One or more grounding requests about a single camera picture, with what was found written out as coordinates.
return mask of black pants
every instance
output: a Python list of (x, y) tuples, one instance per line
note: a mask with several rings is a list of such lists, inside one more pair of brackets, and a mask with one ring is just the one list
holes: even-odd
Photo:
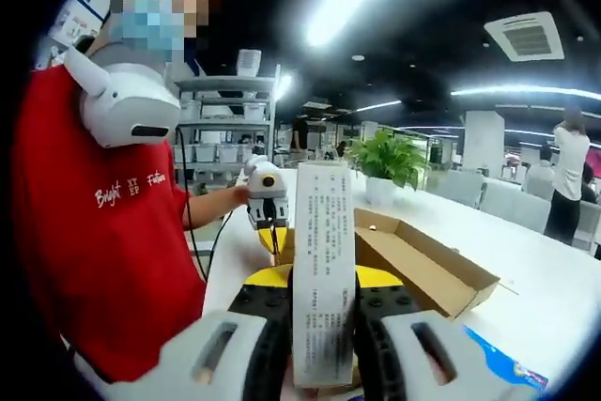
[(545, 235), (572, 246), (578, 221), (580, 201), (572, 201), (557, 191), (553, 192)]

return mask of dark ceiling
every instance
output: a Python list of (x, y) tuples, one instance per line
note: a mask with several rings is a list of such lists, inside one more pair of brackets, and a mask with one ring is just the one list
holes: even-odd
[[(305, 33), (321, 0), (228, 0), (207, 30), (198, 60), (208, 74), (235, 73), (238, 49), (263, 53), (260, 74), (275, 64), (294, 75), (278, 119), (290, 121), (316, 98), (331, 110), (355, 110), (389, 100), (401, 104), (338, 116), (340, 122), (375, 120), (391, 126), (461, 125), (467, 109), (497, 109), (507, 129), (551, 132), (563, 107), (575, 102), (601, 115), (601, 100), (564, 94), (513, 93), (451, 96), (491, 85), (539, 85), (601, 93), (601, 4), (598, 0), (368, 0), (340, 34), (314, 48)], [(565, 59), (511, 62), (484, 24), (548, 11)], [(352, 55), (364, 56), (361, 62)], [(500, 108), (499, 105), (520, 107)], [(555, 109), (527, 108), (528, 106)], [(319, 111), (309, 116), (320, 117)], [(601, 142), (601, 118), (587, 117)]]

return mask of open cardboard box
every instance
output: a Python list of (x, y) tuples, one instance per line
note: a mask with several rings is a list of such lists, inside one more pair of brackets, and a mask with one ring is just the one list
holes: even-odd
[[(294, 260), (294, 230), (288, 234), (281, 264)], [(357, 265), (400, 278), (422, 309), (444, 316), (473, 309), (499, 282), (499, 277), (411, 225), (360, 208), (355, 209), (355, 256)]]

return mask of vr headset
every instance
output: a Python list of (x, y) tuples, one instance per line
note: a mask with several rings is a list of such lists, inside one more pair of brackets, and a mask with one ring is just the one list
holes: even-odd
[(179, 100), (155, 70), (132, 63), (101, 68), (75, 47), (64, 66), (84, 90), (84, 126), (102, 147), (156, 145), (179, 122)]

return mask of cable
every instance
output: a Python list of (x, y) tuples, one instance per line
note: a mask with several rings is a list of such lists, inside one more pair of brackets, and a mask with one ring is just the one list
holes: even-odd
[(184, 134), (179, 127), (176, 128), (176, 132), (179, 134), (179, 143), (181, 144), (181, 159), (184, 167), (184, 190), (186, 191), (186, 207), (188, 210), (188, 226), (190, 227), (190, 237), (192, 238), (192, 247), (194, 248), (194, 255), (196, 255), (196, 262), (198, 262), (198, 269), (205, 278), (205, 282), (208, 281), (208, 274), (205, 273), (202, 263), (200, 263), (200, 255), (198, 254), (198, 248), (196, 247), (196, 239), (194, 238), (194, 231), (192, 228), (192, 213), (190, 212), (190, 196), (188, 196), (188, 178), (186, 177), (186, 147), (184, 146)]
[(232, 217), (233, 213), (234, 213), (234, 210), (229, 212), (229, 214), (227, 215), (227, 218), (225, 218), (225, 221), (223, 221), (222, 226), (217, 231), (217, 235), (215, 236), (213, 245), (210, 247), (210, 253), (208, 254), (208, 268), (207, 268), (207, 279), (206, 279), (207, 283), (208, 283), (208, 276), (210, 275), (210, 267), (213, 265), (213, 256), (215, 254), (215, 247), (217, 246), (217, 240), (219, 239), (219, 236), (222, 234), (223, 228), (225, 227), (225, 225), (227, 224), (229, 219)]

